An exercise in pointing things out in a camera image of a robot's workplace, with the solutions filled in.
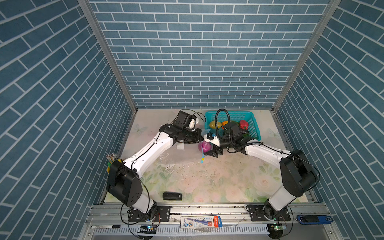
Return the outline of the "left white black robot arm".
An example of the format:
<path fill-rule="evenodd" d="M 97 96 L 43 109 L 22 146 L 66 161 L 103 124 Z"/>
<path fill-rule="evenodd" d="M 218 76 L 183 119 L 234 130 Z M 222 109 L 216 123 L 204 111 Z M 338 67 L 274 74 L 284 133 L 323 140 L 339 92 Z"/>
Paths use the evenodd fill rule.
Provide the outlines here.
<path fill-rule="evenodd" d="M 141 212 L 144 220 L 151 220 L 156 214 L 157 203 L 150 198 L 149 190 L 141 181 L 142 175 L 163 152 L 176 143 L 197 144 L 202 140 L 201 129 L 182 129 L 171 124 L 161 126 L 152 141 L 136 154 L 111 163 L 107 192 L 124 206 Z"/>

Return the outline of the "teal plastic basket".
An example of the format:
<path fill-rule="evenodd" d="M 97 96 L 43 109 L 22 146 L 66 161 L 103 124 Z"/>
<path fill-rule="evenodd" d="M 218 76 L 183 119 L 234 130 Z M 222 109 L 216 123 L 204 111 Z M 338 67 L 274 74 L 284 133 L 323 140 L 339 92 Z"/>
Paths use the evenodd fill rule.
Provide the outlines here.
<path fill-rule="evenodd" d="M 215 127 L 214 120 L 215 120 L 216 113 L 217 113 L 216 111 L 208 111 L 205 113 L 205 117 L 206 117 L 205 129 L 209 130 L 213 134 L 216 133 L 216 130 L 214 129 Z M 231 121 L 235 121 L 237 123 L 239 123 L 240 121 L 246 121 L 249 124 L 248 126 L 249 135 L 253 139 L 257 141 L 260 141 L 262 139 L 257 121 L 253 113 L 247 112 L 247 111 L 229 111 L 229 114 L 230 114 Z"/>

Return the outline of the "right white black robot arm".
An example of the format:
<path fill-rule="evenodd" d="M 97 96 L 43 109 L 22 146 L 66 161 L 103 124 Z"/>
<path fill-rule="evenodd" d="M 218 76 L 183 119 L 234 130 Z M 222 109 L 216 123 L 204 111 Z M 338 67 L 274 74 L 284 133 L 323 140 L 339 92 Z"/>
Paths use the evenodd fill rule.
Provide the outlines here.
<path fill-rule="evenodd" d="M 232 148 L 235 153 L 242 153 L 271 164 L 280 170 L 282 186 L 265 201 L 262 211 L 267 220 L 273 221 L 287 210 L 287 205 L 312 189 L 320 175 L 300 150 L 288 151 L 270 147 L 250 136 L 241 136 L 229 132 L 220 136 L 218 133 L 207 133 L 204 141 L 213 145 L 207 155 L 217 158 L 224 149 Z"/>

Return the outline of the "yellow toy potato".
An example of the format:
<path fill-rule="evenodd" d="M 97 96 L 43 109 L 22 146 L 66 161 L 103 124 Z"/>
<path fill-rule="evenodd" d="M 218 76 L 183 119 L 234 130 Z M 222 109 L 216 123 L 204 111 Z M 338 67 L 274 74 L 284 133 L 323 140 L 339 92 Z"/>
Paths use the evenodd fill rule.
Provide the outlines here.
<path fill-rule="evenodd" d="M 222 123 L 219 121 L 211 121 L 209 123 L 209 128 L 213 130 L 220 129 L 222 126 L 223 126 Z"/>

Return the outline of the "clear zip top bag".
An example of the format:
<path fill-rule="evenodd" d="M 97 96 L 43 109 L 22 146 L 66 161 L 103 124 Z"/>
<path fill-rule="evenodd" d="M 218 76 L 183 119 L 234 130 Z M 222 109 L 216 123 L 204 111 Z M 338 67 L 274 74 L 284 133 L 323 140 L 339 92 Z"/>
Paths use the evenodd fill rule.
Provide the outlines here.
<path fill-rule="evenodd" d="M 197 144 L 185 145 L 176 143 L 173 147 L 161 153 L 144 172 L 143 178 L 148 181 L 160 179 L 161 181 L 183 180 L 191 173 L 201 170 L 204 162 L 203 141 Z"/>

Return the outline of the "purple toy onion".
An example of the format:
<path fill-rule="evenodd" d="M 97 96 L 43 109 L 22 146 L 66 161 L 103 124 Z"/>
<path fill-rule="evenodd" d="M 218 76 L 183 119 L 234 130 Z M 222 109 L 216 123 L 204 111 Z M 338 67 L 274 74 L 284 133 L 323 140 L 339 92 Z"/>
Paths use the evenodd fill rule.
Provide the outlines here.
<path fill-rule="evenodd" d="M 198 143 L 198 149 L 200 152 L 206 153 L 212 150 L 212 145 L 209 142 L 201 141 L 200 143 Z"/>

